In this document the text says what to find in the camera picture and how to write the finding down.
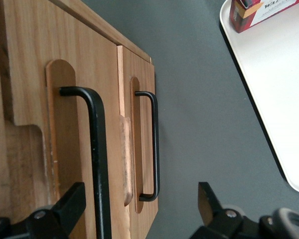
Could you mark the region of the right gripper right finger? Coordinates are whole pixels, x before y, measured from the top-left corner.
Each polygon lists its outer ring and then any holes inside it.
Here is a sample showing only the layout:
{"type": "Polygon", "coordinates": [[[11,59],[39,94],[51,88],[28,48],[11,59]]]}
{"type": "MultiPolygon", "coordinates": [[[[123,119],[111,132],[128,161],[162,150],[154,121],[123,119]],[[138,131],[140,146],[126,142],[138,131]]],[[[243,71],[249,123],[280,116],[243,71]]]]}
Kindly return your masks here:
{"type": "Polygon", "coordinates": [[[242,215],[224,209],[207,182],[198,183],[198,209],[203,221],[192,239],[234,239],[243,227],[242,215]]]}

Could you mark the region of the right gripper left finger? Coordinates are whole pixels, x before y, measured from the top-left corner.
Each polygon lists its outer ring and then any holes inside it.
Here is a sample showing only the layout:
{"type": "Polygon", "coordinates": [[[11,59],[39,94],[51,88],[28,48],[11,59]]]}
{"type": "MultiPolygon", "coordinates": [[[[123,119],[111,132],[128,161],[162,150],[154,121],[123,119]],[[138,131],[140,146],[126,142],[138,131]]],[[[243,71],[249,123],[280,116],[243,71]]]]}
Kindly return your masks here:
{"type": "Polygon", "coordinates": [[[30,239],[68,239],[86,208],[85,184],[74,183],[51,209],[42,209],[26,220],[30,239]]]}

